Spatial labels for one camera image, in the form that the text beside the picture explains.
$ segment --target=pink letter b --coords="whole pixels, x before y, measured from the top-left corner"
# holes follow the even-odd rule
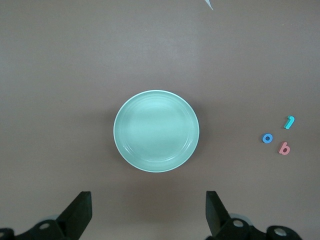
[[[287,145],[288,143],[284,141],[279,149],[279,153],[282,155],[287,155],[290,152],[290,147]]]

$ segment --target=round plate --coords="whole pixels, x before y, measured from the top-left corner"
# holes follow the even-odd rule
[[[116,115],[113,136],[123,158],[153,173],[182,165],[195,151],[199,123],[191,106],[178,95],[162,90],[141,92]]]

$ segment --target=teal plate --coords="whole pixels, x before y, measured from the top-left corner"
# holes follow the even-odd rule
[[[113,136],[123,158],[147,172],[170,171],[186,162],[199,140],[199,123],[191,106],[162,90],[141,92],[116,115]]]

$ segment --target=plate rim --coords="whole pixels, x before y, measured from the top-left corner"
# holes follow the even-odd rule
[[[120,112],[122,111],[122,109],[123,109],[129,102],[131,102],[132,99],[135,99],[135,98],[137,98],[138,96],[140,96],[140,95],[142,95],[142,94],[147,94],[147,93],[152,93],[152,92],[157,92],[157,93],[162,92],[162,93],[170,94],[170,95],[173,95],[173,96],[175,96],[176,98],[179,98],[180,100],[182,100],[182,101],[190,108],[190,110],[192,111],[192,113],[193,113],[193,115],[194,115],[194,117],[195,117],[196,126],[197,126],[197,129],[196,129],[196,134],[197,134],[196,143],[195,143],[195,145],[194,145],[195,147],[194,147],[193,151],[191,151],[190,155],[189,155],[188,157],[186,157],[186,159],[185,159],[182,163],[180,163],[179,165],[177,165],[177,166],[175,166],[175,167],[172,167],[172,168],[170,168],[170,169],[159,170],[159,171],[158,171],[158,170],[143,169],[143,168],[141,168],[141,167],[138,167],[138,166],[134,165],[134,164],[131,163],[129,160],[127,160],[127,159],[125,158],[125,156],[124,156],[124,155],[121,153],[121,151],[119,150],[119,147],[118,147],[118,144],[117,144],[117,140],[116,140],[116,134],[115,134],[116,122],[117,122],[117,120],[118,120],[119,114],[120,114]],[[171,171],[171,170],[174,170],[174,169],[180,167],[182,164],[184,164],[184,163],[194,154],[194,152],[195,152],[195,150],[196,150],[196,148],[197,148],[197,146],[198,146],[198,143],[199,143],[199,138],[200,138],[199,120],[198,120],[198,117],[197,117],[194,109],[193,109],[193,108],[191,107],[191,105],[190,105],[186,100],[184,100],[182,97],[180,97],[179,95],[177,95],[177,94],[175,94],[175,93],[173,93],[173,92],[166,91],[166,90],[156,90],[156,89],[154,89],[154,90],[147,90],[147,91],[139,92],[139,93],[137,93],[136,95],[133,95],[132,97],[130,97],[130,98],[120,107],[119,111],[117,112],[117,114],[116,114],[116,116],[115,116],[114,123],[113,123],[113,140],[114,140],[115,146],[116,146],[118,152],[120,153],[120,155],[122,156],[122,158],[123,158],[126,162],[128,162],[130,165],[132,165],[133,167],[135,167],[135,168],[137,168],[137,169],[139,169],[139,170],[145,171],[145,172],[149,172],[149,173],[164,173],[164,172],[168,172],[168,171]]]

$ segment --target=gray surface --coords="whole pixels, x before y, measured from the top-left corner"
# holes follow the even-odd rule
[[[22,233],[91,191],[82,240],[201,240],[216,190],[261,231],[319,238],[320,2],[211,3],[0,2],[1,227]],[[160,174],[113,140],[118,109],[152,89],[187,100],[201,131],[186,164]]]

